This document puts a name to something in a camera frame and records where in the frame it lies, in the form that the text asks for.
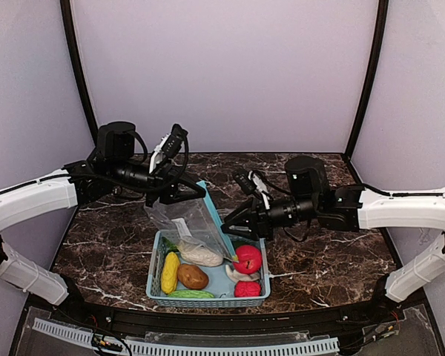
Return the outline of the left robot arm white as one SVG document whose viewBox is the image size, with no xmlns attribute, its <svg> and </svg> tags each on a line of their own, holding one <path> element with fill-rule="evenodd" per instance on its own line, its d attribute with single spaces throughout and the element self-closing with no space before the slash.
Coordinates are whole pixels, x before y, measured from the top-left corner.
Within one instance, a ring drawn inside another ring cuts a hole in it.
<svg viewBox="0 0 445 356">
<path fill-rule="evenodd" d="M 2 232 L 54 211 L 90 204 L 122 188 L 140 194 L 148 207 L 203 198 L 205 189 L 186 174 L 188 132 L 172 126 L 149 151 L 131 122 L 111 122 L 97 131 L 88 158 L 43 177 L 0 190 L 0 280 L 63 309 L 84 300 L 75 283 L 18 253 Z"/>
</svg>

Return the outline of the clear zip top bag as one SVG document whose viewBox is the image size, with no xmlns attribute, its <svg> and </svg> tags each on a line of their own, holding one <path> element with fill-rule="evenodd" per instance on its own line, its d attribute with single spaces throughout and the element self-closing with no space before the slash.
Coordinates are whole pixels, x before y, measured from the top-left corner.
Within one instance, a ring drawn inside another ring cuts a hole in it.
<svg viewBox="0 0 445 356">
<path fill-rule="evenodd" d="M 237 262 L 238 257 L 232 242 L 221 229 L 223 222 L 208 193 L 206 182 L 200 180 L 198 184 L 206 189 L 205 198 L 171 205 L 156 202 L 146 212 L 158 231 L 172 231 L 175 234 L 166 240 L 176 248 L 180 237 L 194 238 L 221 254 L 223 262 Z"/>
</svg>

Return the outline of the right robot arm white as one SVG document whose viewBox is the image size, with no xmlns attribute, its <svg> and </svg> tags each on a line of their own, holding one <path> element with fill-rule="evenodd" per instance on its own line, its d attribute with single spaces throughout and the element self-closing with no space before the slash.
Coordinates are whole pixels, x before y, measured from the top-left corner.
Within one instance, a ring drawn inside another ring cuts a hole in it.
<svg viewBox="0 0 445 356">
<path fill-rule="evenodd" d="M 222 231 L 251 240 L 269 239 L 276 228 L 317 220 L 332 231 L 377 228 L 432 228 L 440 235 L 402 268 L 382 277 L 372 297 L 377 306 L 398 305 L 445 273 L 445 188 L 382 191 L 367 184 L 330 187 L 323 160 L 300 155 L 285 165 L 289 189 L 272 199 L 270 182 L 259 171 L 238 170 L 234 180 L 249 199 L 232 211 Z"/>
</svg>

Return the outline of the white bitter gourd toy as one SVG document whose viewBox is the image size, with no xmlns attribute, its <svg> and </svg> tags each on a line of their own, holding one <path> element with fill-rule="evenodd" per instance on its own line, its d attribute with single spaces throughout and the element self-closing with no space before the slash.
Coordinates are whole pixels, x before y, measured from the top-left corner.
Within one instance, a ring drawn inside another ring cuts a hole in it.
<svg viewBox="0 0 445 356">
<path fill-rule="evenodd" d="M 198 239 L 180 237 L 177 248 L 181 258 L 190 264 L 206 267 L 217 267 L 223 264 L 223 256 L 209 249 Z"/>
</svg>

